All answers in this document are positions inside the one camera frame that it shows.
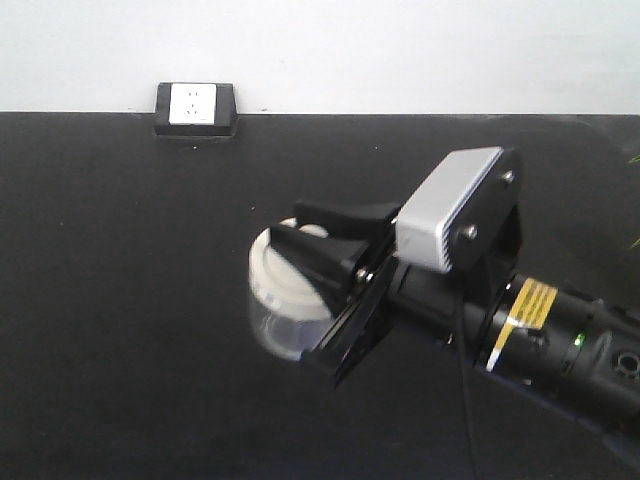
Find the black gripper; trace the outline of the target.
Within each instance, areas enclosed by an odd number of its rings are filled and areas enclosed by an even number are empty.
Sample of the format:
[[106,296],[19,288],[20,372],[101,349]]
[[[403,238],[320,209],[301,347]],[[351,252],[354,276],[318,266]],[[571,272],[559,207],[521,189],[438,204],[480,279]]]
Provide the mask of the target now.
[[473,265],[442,274],[389,259],[348,302],[370,243],[396,240],[397,202],[365,205],[294,204],[296,227],[269,228],[270,246],[306,278],[329,310],[342,310],[321,340],[302,354],[305,366],[333,386],[377,346],[392,327],[416,329],[452,348],[459,366],[478,363],[493,317],[510,282],[510,222],[505,221]]

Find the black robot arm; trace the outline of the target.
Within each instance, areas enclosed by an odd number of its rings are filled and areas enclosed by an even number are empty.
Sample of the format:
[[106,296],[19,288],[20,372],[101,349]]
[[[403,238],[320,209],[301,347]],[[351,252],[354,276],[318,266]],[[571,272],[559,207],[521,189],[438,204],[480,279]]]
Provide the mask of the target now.
[[437,271],[400,253],[397,204],[326,208],[300,202],[272,225],[271,247],[307,280],[333,321],[302,359],[340,383],[397,322],[454,348],[482,371],[598,435],[639,438],[639,319],[518,274],[520,219]]

